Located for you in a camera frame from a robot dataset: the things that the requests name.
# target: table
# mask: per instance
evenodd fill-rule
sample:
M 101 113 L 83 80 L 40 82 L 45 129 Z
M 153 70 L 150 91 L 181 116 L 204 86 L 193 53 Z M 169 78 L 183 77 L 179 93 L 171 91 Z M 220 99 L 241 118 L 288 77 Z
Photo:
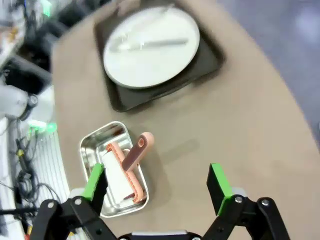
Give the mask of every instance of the table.
M 141 163 L 150 202 L 141 211 L 105 219 L 117 235 L 186 229 L 203 234 L 215 218 L 207 191 L 209 163 L 252 200 L 275 200 L 292 239 L 320 237 L 320 156 L 284 81 L 247 33 L 212 0 L 183 0 L 226 53 L 220 74 L 148 106 L 112 110 L 93 26 L 115 2 L 90 15 L 55 46 L 52 74 L 59 143 L 69 187 L 86 184 L 80 140 L 122 121 L 133 140 L 150 131 L 155 147 Z M 249 239 L 236 228 L 230 239 Z

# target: metal tray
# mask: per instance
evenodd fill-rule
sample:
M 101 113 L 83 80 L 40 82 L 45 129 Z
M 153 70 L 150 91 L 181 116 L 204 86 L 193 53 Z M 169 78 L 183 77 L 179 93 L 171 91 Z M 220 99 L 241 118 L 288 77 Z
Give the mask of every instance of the metal tray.
M 102 156 L 106 153 L 106 146 L 111 142 L 117 142 L 125 154 L 133 147 L 128 130 L 122 122 L 110 122 L 109 124 L 88 134 L 81 140 L 80 155 L 87 181 L 93 166 L 96 163 L 102 163 Z M 134 169 L 134 174 L 143 189 L 143 200 L 139 203 L 123 201 L 119 204 L 116 204 L 112 201 L 110 192 L 107 191 L 106 195 L 104 196 L 104 202 L 101 210 L 102 217 L 113 218 L 116 216 L 136 212 L 146 206 L 149 201 L 149 192 L 144 174 L 139 164 Z

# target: green gripper pad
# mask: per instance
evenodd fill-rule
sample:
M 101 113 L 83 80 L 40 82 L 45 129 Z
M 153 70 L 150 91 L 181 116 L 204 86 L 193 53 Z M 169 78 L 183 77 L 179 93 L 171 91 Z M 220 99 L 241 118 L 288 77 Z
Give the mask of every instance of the green gripper pad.
M 209 174 L 206 181 L 215 214 L 221 215 L 224 210 L 226 200 L 233 195 L 232 188 L 224 174 L 220 164 L 212 163 L 209 168 Z
M 89 202 L 93 201 L 95 191 L 100 180 L 100 176 L 105 171 L 105 166 L 101 163 L 96 163 L 91 171 L 88 183 L 86 184 L 82 196 Z

